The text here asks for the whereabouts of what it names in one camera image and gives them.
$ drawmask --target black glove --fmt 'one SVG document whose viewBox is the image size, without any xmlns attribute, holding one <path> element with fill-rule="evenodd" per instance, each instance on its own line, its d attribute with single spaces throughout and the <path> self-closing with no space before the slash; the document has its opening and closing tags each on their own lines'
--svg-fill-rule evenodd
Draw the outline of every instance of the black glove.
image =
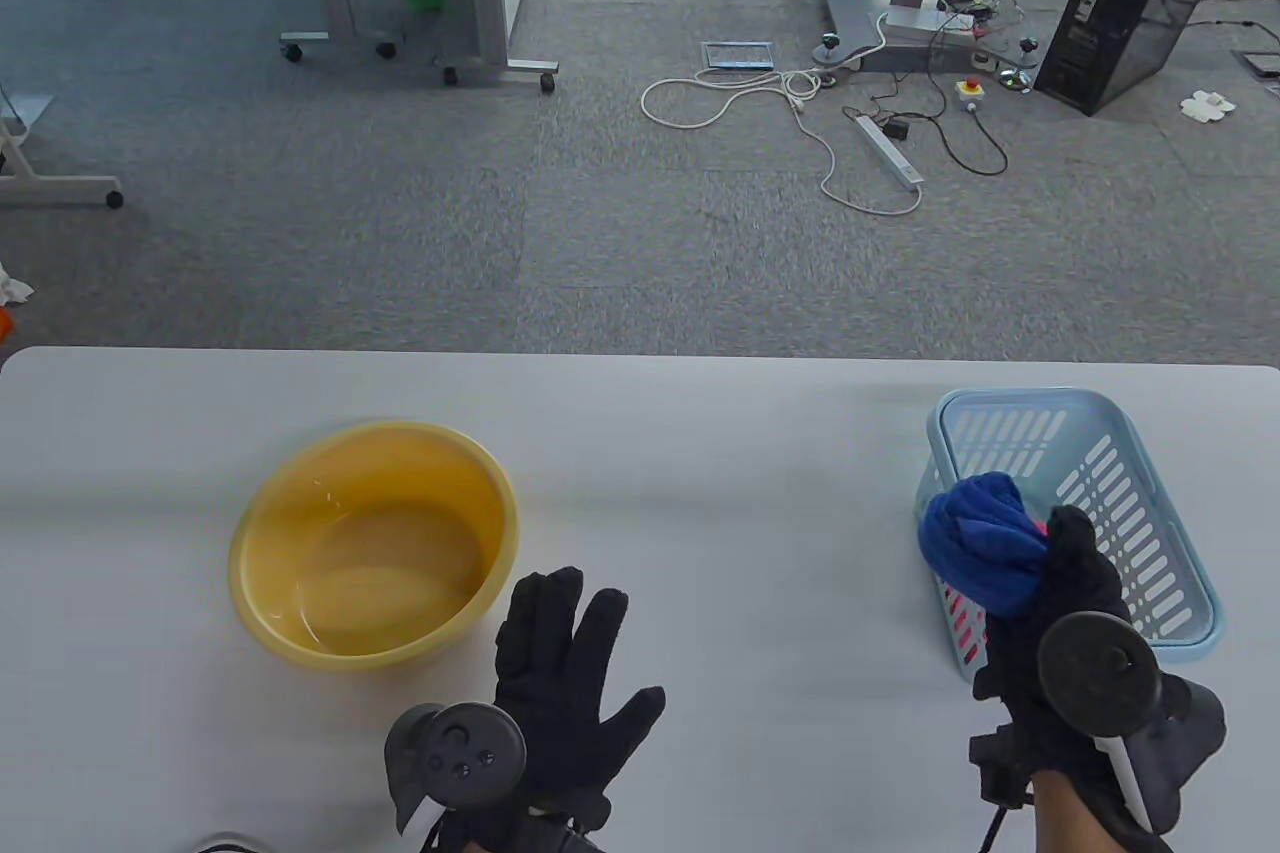
<svg viewBox="0 0 1280 853">
<path fill-rule="evenodd" d="M 600 721 L 600 695 L 613 643 L 627 611 L 627 594 L 602 589 L 573 619 L 582 597 L 581 570 L 530 574 L 511 594 L 511 610 L 498 630 L 498 692 L 494 706 L 517 722 L 525 736 L 525 775 L 502 803 L 453 811 L 440 824 L 440 845 L 476 843 L 489 853 L 508 853 L 530 808 L 581 820 L 590 829 L 608 816 L 604 789 L 613 781 L 667 706 L 662 686 L 643 689 L 613 717 Z"/>
<path fill-rule="evenodd" d="M 974 676 L 977 699 L 1000 697 L 1012 717 L 1018 765 L 1025 775 L 1064 774 L 1098 822 L 1130 853 L 1170 853 L 1165 840 L 1138 826 L 1125 807 L 1111 761 L 1093 738 L 1055 712 L 1039 679 L 1039 644 L 1064 616 L 1098 611 L 1132 622 L 1120 574 L 1097 548 L 1088 514 L 1057 506 L 1048 520 L 1043 580 L 1030 608 L 1016 619 L 987 617 L 987 662 Z"/>
</svg>

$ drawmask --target floor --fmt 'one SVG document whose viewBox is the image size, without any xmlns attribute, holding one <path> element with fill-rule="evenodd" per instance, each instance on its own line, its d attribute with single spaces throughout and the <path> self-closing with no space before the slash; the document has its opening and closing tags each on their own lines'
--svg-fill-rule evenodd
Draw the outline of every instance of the floor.
<svg viewBox="0 0 1280 853">
<path fill-rule="evenodd" d="M 37 287 L 27 345 L 588 351 L 1266 362 L 1280 353 L 1280 99 L 1189 29 L 1161 76 L 1087 120 L 1041 95 L 983 105 L 1006 175 L 960 172 L 937 134 L 913 216 L 819 196 L 827 159 L 778 100 L 712 131 L 663 131 L 640 90 L 698 67 L 704 38 L 773 40 L 808 65 L 820 0 L 525 0 L 536 85 L 448 90 L 428 54 L 276 56 L 316 0 L 0 0 L 0 81 L 58 93 L 32 154 L 114 172 L 128 205 L 4 210 L 0 260 Z M 1047 38 L 1065 0 L 1020 0 Z M 1280 29 L 1280 3 L 1213 3 Z M 841 117 L 883 76 L 823 93 L 806 122 L 837 184 L 905 193 Z M 1176 104 L 1239 102 L 1221 126 Z M 927 108 L 913 77 L 899 100 Z M 708 100 L 659 105 L 695 117 Z M 968 118 L 948 131 L 993 155 Z"/>
</svg>

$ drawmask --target white paper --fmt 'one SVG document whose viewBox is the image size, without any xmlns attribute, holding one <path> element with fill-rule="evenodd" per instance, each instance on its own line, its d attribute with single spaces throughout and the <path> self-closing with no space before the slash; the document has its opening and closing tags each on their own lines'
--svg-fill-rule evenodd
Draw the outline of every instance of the white paper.
<svg viewBox="0 0 1280 853">
<path fill-rule="evenodd" d="M 28 287 L 22 280 L 14 280 L 12 275 L 5 273 L 4 264 L 0 263 L 0 306 L 26 304 L 33 292 L 36 291 L 32 287 Z"/>
<path fill-rule="evenodd" d="M 1207 93 L 1197 90 L 1189 99 L 1181 102 L 1184 117 L 1201 123 L 1217 122 L 1235 109 L 1235 104 L 1221 93 Z"/>
</svg>

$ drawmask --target black computer case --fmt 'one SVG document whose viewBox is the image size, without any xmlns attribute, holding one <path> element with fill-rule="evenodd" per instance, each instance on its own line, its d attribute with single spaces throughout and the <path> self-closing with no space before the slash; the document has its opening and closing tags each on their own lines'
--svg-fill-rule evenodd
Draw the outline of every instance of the black computer case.
<svg viewBox="0 0 1280 853">
<path fill-rule="evenodd" d="M 1165 67 L 1199 0 L 1070 0 L 1036 88 L 1085 117 Z"/>
</svg>

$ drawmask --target yellow plastic bowl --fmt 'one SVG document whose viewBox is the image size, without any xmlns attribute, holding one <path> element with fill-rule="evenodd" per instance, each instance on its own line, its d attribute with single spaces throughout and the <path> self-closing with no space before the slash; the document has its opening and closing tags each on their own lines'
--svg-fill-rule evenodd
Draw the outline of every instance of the yellow plastic bowl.
<svg viewBox="0 0 1280 853">
<path fill-rule="evenodd" d="M 475 626 L 518 539 L 511 482 L 483 446 L 422 423 L 357 426 L 255 497 L 232 542 L 232 597 L 273 653 L 372 670 Z"/>
</svg>

